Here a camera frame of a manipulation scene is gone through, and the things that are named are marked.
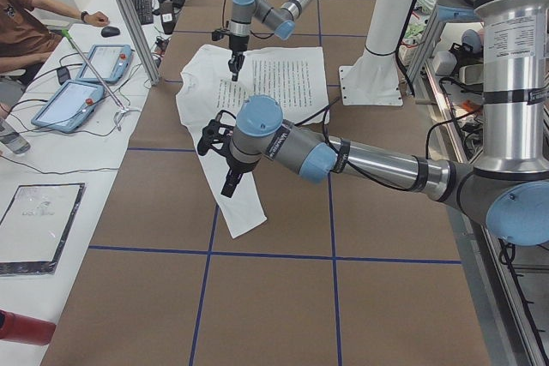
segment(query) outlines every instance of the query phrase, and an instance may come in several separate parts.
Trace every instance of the computer mouse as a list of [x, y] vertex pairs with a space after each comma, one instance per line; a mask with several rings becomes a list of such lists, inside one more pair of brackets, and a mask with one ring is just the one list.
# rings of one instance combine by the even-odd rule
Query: computer mouse
[[101, 29], [101, 36], [104, 38], [110, 38], [111, 36], [118, 36], [120, 29], [114, 26], [105, 26]]

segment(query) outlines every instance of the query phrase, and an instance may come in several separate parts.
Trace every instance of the blue tablet device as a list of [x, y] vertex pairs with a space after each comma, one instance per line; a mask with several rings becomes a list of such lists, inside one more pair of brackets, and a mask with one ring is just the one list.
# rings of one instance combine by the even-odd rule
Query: blue tablet device
[[[130, 45], [94, 45], [87, 54], [89, 60], [106, 83], [116, 83], [126, 72], [133, 57]], [[78, 81], [99, 83], [94, 72], [84, 64]]]
[[103, 87], [83, 81], [66, 81], [33, 117], [31, 123], [71, 132], [80, 126], [103, 98]]

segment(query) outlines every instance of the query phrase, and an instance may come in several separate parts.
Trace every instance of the white desk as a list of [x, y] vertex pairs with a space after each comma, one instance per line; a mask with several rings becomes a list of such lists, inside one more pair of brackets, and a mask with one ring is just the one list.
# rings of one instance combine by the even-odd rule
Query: white desk
[[[102, 38], [100, 28], [75, 24], [70, 33], [74, 41], [83, 51], [87, 51], [94, 44], [129, 44], [132, 45], [130, 36], [122, 21], [118, 7], [114, 0], [93, 0], [87, 10], [93, 13], [96, 10], [103, 11], [111, 20], [111, 25], [119, 27], [121, 34], [111, 38]], [[158, 19], [154, 25], [161, 27]], [[150, 45], [153, 45], [157, 35], [166, 37], [154, 27], [146, 25], [143, 32]], [[40, 71], [45, 73], [49, 69], [56, 68], [59, 59], [75, 51], [70, 47], [66, 39], [51, 54]], [[80, 63], [79, 56], [67, 57], [63, 64]], [[123, 79], [112, 87], [115, 90], [119, 84], [128, 78], [132, 69], [140, 63], [139, 57], [134, 54], [134, 59], [126, 71]], [[76, 74], [79, 68], [71, 68], [71, 74]], [[150, 84], [143, 69], [138, 69], [135, 75], [122, 89], [124, 97], [120, 99], [129, 107], [140, 110], [145, 104]], [[34, 82], [23, 95], [26, 99], [49, 99], [59, 88], [55, 72], [45, 75], [39, 81]], [[31, 118], [38, 111], [41, 104], [29, 102], [15, 108], [14, 114], [29, 128], [34, 129], [30, 123]], [[111, 98], [107, 98], [95, 109], [91, 117], [80, 129], [103, 135], [114, 126], [113, 116], [118, 107]], [[78, 169], [98, 169], [103, 167], [118, 168], [124, 157], [128, 139], [134, 130], [139, 118], [139, 111], [132, 111], [124, 117], [122, 130], [114, 130], [107, 137], [98, 137], [85, 133], [64, 135], [59, 132], [31, 132], [25, 133], [25, 138], [31, 144], [31, 149], [20, 156], [9, 153], [3, 148], [4, 155], [10, 159], [34, 166], [42, 171], [73, 171]], [[10, 124], [18, 131], [23, 127], [13, 117], [9, 118]], [[0, 159], [0, 213], [7, 208], [17, 187], [21, 184], [41, 183], [85, 183], [86, 188], [81, 205], [76, 213], [73, 225], [70, 229], [67, 243], [56, 272], [52, 275], [25, 275], [0, 278], [0, 308], [6, 311], [29, 315], [32, 317], [56, 322], [63, 311], [63, 307], [69, 296], [83, 256], [86, 253], [89, 240], [94, 233], [95, 226], [100, 218], [101, 211], [111, 190], [116, 176], [115, 171], [78, 172], [69, 175], [55, 176], [43, 175], [21, 165], [14, 165], [5, 159]], [[6, 366], [36, 366], [41, 362], [47, 346], [23, 345], [0, 340], [0, 364]]]

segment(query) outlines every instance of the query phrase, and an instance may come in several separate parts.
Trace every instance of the dark red cup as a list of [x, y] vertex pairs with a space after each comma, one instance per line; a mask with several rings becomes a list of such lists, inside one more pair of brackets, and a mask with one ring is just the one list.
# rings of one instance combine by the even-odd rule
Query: dark red cup
[[55, 323], [0, 310], [0, 339], [28, 345], [51, 342]]

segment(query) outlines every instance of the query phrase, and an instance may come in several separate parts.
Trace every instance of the black keyboard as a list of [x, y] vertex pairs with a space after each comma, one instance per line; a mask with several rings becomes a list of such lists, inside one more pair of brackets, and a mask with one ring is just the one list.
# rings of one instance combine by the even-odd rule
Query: black keyboard
[[153, 23], [153, 5], [152, 0], [131, 0], [136, 8], [137, 16], [139, 17], [139, 22], [142, 25], [148, 25]]

